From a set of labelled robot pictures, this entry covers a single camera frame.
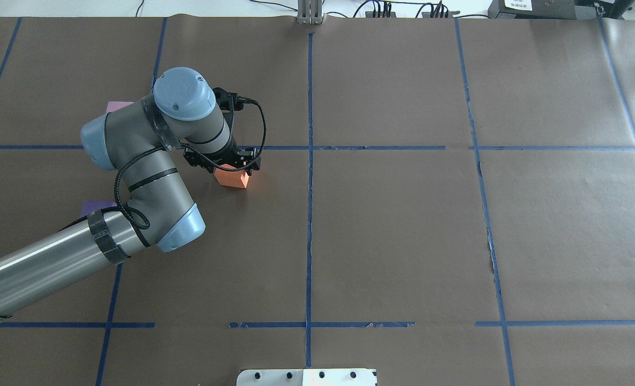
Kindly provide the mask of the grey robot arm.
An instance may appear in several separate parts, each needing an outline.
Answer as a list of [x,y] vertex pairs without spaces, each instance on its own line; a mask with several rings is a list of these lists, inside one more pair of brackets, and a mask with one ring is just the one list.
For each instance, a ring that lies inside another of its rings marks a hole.
[[114,170],[114,206],[0,259],[0,325],[14,313],[155,245],[168,253],[205,231],[170,151],[209,173],[252,173],[263,147],[237,146],[234,113],[259,102],[212,88],[195,69],[172,68],[137,102],[88,122],[87,155]]

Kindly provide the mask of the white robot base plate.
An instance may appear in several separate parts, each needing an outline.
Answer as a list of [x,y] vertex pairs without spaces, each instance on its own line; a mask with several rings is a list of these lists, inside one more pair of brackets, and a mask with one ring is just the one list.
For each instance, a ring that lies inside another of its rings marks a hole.
[[237,385],[377,385],[375,369],[306,368],[246,369],[240,372]]

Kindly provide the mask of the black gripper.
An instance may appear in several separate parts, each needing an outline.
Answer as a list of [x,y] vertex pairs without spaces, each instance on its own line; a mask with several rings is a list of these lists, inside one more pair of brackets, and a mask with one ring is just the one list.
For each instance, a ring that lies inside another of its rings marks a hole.
[[213,174],[216,169],[225,171],[245,170],[247,176],[261,169],[263,147],[237,146],[234,139],[225,144],[219,151],[203,152],[198,144],[183,143],[183,158],[193,167],[204,168]]

